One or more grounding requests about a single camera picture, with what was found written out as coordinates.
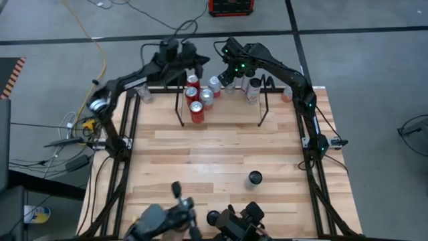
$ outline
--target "black stand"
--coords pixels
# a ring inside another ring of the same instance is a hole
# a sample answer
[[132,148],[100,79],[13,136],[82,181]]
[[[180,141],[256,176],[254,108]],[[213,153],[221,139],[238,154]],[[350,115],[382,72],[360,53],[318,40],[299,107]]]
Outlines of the black stand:
[[[266,80],[266,77],[265,77],[265,75],[263,74],[263,75],[261,76],[260,80],[261,80],[261,81],[263,81],[263,87],[264,87],[264,89],[265,89],[265,90],[267,90],[267,89],[268,89],[266,86],[267,86],[267,85],[269,85],[269,83],[272,83],[272,84],[271,84],[272,90],[274,90],[274,89],[275,89],[274,80],[273,80],[273,78],[272,78],[271,76],[269,76],[269,77],[267,78],[267,80]],[[180,80],[180,81],[177,81],[177,93],[176,93],[177,95],[176,95],[176,97],[175,97],[175,114],[177,114],[177,118],[179,119],[180,125],[181,125],[182,127],[183,127],[185,124],[183,123],[183,120],[182,120],[182,118],[181,118],[181,116],[180,116],[180,114],[179,114],[179,96],[180,96],[180,93],[181,93],[181,94],[184,94],[185,86],[186,86],[186,79],[183,79],[183,76],[181,76],[181,80]],[[261,124],[263,124],[263,121],[265,120],[265,117],[266,117],[266,115],[268,115],[268,112],[269,112],[268,92],[267,92],[267,91],[263,91],[263,90],[261,90],[260,92],[264,92],[264,94],[265,94],[265,108],[266,108],[266,111],[265,111],[265,113],[263,114],[263,116],[262,116],[262,118],[261,118],[260,122],[257,124],[257,126],[258,126],[258,127],[260,127],[260,126],[261,126]]]

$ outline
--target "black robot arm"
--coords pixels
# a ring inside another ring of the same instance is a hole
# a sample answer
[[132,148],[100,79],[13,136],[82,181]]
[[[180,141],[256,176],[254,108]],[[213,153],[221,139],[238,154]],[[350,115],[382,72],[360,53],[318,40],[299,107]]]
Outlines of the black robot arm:
[[159,52],[140,70],[109,80],[95,91],[87,106],[106,131],[106,150],[110,156],[116,157],[120,151],[126,149],[125,142],[119,138],[111,119],[120,94],[145,82],[168,83],[186,69],[195,69],[195,74],[201,78],[202,66],[208,61],[208,57],[197,54],[197,49],[191,42],[182,43],[179,52],[179,42],[176,39],[165,39],[159,44]]
[[246,72],[255,72],[258,68],[289,85],[293,90],[293,99],[297,103],[296,112],[303,116],[309,135],[308,150],[312,158],[321,159],[328,149],[327,138],[321,134],[315,115],[316,95],[312,85],[297,70],[293,70],[272,57],[269,50],[260,43],[242,46],[235,38],[227,39],[221,49],[227,69],[218,77],[226,86],[235,78],[243,77]]

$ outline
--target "red device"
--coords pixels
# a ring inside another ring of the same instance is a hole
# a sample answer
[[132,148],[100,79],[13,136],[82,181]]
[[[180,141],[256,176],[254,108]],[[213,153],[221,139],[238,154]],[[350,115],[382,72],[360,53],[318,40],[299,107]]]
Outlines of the red device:
[[213,17],[244,16],[253,12],[254,0],[209,0]]

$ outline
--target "gray concrete floor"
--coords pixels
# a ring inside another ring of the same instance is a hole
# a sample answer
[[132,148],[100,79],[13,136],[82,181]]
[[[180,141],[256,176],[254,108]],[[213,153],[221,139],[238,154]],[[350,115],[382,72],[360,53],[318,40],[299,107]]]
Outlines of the gray concrete floor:
[[[87,1],[69,2],[93,37],[173,32],[126,5],[102,10]],[[198,20],[198,32],[291,29],[284,1],[255,2],[255,11],[248,17],[212,18],[205,14]],[[205,6],[204,1],[197,0],[131,3],[175,27],[200,14]],[[292,5],[299,29],[428,25],[426,1],[293,0]],[[0,15],[0,41],[79,37],[84,34],[58,0],[9,0]],[[301,38],[313,84],[327,87],[338,132],[350,141],[343,152],[363,232],[379,238],[426,240],[428,160],[406,148],[396,128],[428,110],[427,32]],[[211,57],[205,76],[216,75],[225,67],[212,48],[213,41],[219,39],[224,38],[191,40],[198,52]],[[260,42],[275,58],[300,69],[291,35],[238,40]],[[138,69],[138,51],[143,43],[101,43],[107,59],[104,80]],[[154,51],[147,48],[146,59]],[[27,62],[11,95],[12,121],[21,123],[58,125],[67,112],[79,109],[90,81],[102,67],[94,44],[0,46],[0,57],[21,56],[27,57]],[[11,158],[46,159],[52,150],[42,145],[56,139],[56,129],[12,126]],[[414,144],[422,151],[428,149],[426,139]],[[76,151],[78,148],[70,147],[61,157],[66,159]],[[88,180],[88,170],[59,178],[81,185]],[[41,198],[30,196],[30,203],[36,204]],[[55,211],[52,220],[31,226],[29,238],[73,235],[82,203],[53,198],[46,205]]]

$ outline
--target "orange and white warning stripe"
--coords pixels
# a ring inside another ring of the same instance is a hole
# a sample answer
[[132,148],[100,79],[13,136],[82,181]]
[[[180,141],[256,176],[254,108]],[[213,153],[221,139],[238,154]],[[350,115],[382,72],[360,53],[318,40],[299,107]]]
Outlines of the orange and white warning stripe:
[[15,86],[16,81],[18,80],[19,73],[21,73],[21,70],[24,67],[24,63],[26,60],[27,59],[25,57],[22,57],[18,60],[15,65],[15,69],[12,71],[12,74],[9,77],[9,81],[6,83],[3,93],[1,93],[0,99],[9,98],[12,93],[12,89]]

